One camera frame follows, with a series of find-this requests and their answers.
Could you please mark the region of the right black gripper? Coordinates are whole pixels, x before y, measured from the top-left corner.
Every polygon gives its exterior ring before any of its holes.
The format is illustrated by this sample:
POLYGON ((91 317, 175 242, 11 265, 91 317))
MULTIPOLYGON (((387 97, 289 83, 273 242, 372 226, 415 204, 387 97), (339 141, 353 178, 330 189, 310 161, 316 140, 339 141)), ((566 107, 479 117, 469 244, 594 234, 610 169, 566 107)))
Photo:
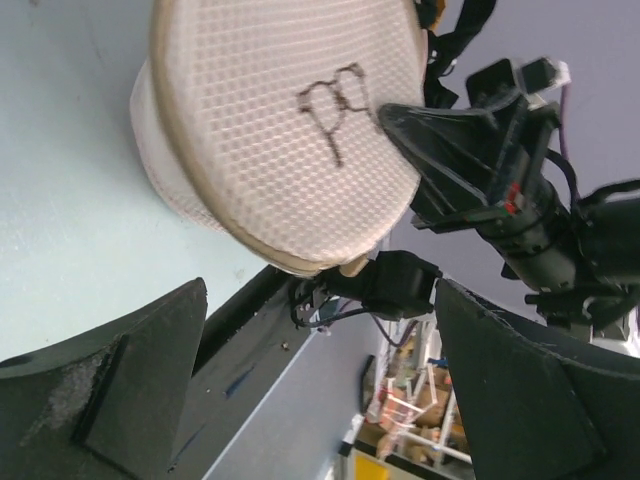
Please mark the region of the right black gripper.
POLYGON ((550 146, 561 106, 529 108, 523 65, 503 58, 467 78, 481 112, 387 103, 378 120, 420 175, 418 212, 444 219, 488 209, 469 220, 506 276, 541 294, 588 289, 596 278, 579 245, 575 171, 550 146))

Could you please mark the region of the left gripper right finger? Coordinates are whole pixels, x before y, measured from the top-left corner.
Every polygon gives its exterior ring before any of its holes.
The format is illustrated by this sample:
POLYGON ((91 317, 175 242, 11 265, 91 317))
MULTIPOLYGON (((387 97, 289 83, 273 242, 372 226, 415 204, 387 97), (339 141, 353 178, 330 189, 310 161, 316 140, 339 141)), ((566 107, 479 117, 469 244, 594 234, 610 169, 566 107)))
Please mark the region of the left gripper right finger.
POLYGON ((477 478, 638 478, 638 359, 448 279, 435 306, 477 478))

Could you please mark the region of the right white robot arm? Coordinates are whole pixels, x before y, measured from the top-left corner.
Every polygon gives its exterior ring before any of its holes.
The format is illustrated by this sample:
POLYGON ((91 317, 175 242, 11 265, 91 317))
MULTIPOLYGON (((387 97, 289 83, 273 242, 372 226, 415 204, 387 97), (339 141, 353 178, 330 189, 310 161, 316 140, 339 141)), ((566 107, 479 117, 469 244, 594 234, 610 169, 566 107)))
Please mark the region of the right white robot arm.
POLYGON ((546 324, 594 337, 639 312, 639 182, 580 192, 571 81, 562 61, 502 59, 468 77, 465 109, 389 103, 378 117, 420 177, 413 225, 476 233, 546 324))

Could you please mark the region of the yellow garment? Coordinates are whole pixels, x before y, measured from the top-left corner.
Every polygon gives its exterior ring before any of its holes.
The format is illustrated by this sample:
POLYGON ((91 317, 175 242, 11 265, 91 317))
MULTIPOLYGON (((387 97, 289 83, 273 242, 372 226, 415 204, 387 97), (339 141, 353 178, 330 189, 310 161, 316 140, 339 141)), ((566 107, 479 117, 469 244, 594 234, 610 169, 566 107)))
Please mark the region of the yellow garment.
POLYGON ((446 5, 446 0, 422 0, 419 4, 422 28, 434 31, 441 21, 446 5))

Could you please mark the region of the black bra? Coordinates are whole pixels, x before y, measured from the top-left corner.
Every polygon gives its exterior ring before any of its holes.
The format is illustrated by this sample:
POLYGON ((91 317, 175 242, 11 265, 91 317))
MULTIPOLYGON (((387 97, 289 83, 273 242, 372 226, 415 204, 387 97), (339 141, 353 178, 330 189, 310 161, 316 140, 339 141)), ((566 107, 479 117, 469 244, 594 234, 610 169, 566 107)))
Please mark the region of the black bra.
MULTIPOLYGON (((420 27, 421 1, 415 1, 420 27)), ((423 82, 424 103, 428 108, 450 109, 459 96, 444 87, 441 78, 447 75, 454 61, 464 52, 469 43, 482 31, 496 6, 495 0, 465 0, 455 28, 446 34, 437 35, 425 30, 428 40, 428 63, 423 82)))

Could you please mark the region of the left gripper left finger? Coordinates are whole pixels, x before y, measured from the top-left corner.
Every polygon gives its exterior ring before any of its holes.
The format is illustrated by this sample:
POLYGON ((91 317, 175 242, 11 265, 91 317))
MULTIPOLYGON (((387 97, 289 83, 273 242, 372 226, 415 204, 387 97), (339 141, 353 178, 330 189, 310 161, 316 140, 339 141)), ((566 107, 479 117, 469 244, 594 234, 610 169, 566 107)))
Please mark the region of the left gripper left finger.
POLYGON ((206 313, 205 282, 196 278, 2 361, 2 478, 164 478, 206 313))

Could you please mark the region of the pink mesh laundry bag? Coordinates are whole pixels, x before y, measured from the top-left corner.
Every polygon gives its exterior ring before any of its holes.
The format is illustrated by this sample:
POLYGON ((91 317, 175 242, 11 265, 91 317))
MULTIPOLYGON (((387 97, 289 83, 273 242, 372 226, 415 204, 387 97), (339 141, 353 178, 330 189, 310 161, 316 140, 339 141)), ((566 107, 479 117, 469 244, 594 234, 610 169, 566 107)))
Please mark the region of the pink mesh laundry bag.
POLYGON ((410 1, 157 1, 130 98, 146 174, 288 273, 355 276, 419 184, 377 115, 422 103, 426 46, 410 1))

